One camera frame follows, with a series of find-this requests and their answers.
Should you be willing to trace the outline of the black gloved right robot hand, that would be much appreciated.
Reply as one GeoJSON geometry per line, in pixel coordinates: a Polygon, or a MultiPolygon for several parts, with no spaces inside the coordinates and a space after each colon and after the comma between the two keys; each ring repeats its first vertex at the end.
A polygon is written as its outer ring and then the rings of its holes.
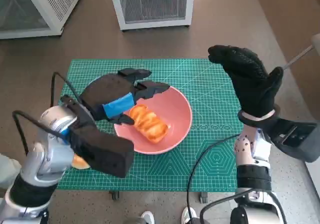
{"type": "Polygon", "coordinates": [[[214,45],[208,48],[208,59],[222,65],[230,77],[241,109],[256,118],[270,113],[275,106],[284,69],[275,67],[267,73],[258,55],[247,48],[214,45]]]}

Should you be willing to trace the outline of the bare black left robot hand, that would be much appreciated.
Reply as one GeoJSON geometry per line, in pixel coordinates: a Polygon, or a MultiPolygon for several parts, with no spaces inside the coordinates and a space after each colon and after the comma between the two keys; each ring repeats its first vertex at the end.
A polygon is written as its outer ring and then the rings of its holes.
{"type": "Polygon", "coordinates": [[[95,121],[133,125],[125,114],[139,99],[151,99],[170,88],[163,82],[144,80],[152,74],[147,69],[125,68],[93,80],[81,93],[80,99],[95,121]]]}

